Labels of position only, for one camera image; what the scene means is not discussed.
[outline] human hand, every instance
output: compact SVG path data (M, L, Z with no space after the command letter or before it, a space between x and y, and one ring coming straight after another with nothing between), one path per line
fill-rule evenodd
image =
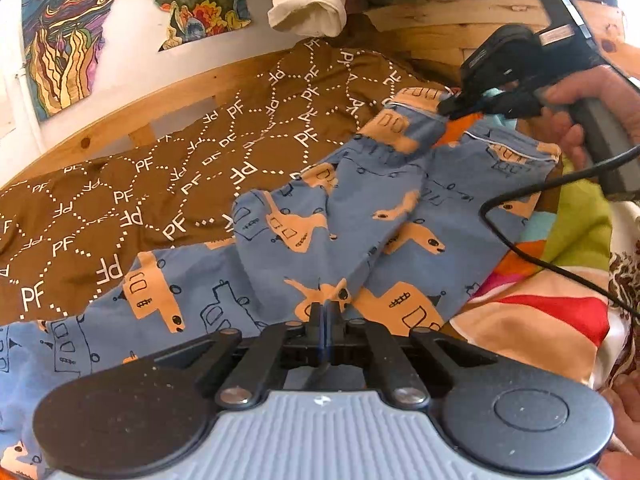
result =
M570 105L587 97L600 99L618 118L632 142L640 144L640 94L610 66L576 72L545 92L545 99L552 105ZM582 126L574 124L564 111L554 113L545 107L542 117L544 128L539 129L539 135L544 138L540 140L558 144L577 170L583 168L587 158Z

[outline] brown patterned fabric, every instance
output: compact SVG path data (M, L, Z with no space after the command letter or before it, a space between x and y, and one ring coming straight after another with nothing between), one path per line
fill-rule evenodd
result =
M380 54L302 41L181 132L11 186L0 324L79 314L140 251L228 237L237 196L282 186L417 83Z

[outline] white wall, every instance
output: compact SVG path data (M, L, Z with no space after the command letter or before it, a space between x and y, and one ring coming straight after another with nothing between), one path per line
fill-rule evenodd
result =
M104 115L181 79L237 60L289 48L299 37L269 27L271 0L247 0L254 22L242 30L158 52L169 14L153 0L115 0L104 23L106 44L94 90L86 99L40 124L44 148ZM15 130L0 139L0 186L39 155L28 96L16 75L23 64L20 0L0 0L0 74L12 104Z

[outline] gray ribbed panel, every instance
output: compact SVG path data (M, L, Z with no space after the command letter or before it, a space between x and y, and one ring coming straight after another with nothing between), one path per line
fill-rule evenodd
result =
M258 408L222 415L195 452L145 480L509 478L516 477L488 471L456 454L427 416L396 410L376 392L360 391L272 392ZM589 467L545 478L604 477ZM55 473L51 480L78 478Z

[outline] red fabric patch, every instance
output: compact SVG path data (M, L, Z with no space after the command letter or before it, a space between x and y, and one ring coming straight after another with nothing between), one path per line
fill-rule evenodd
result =
M545 314L564 321L584 334L599 347L609 331L607 305L597 298L554 298L522 294L509 296L497 303L517 303L532 306Z

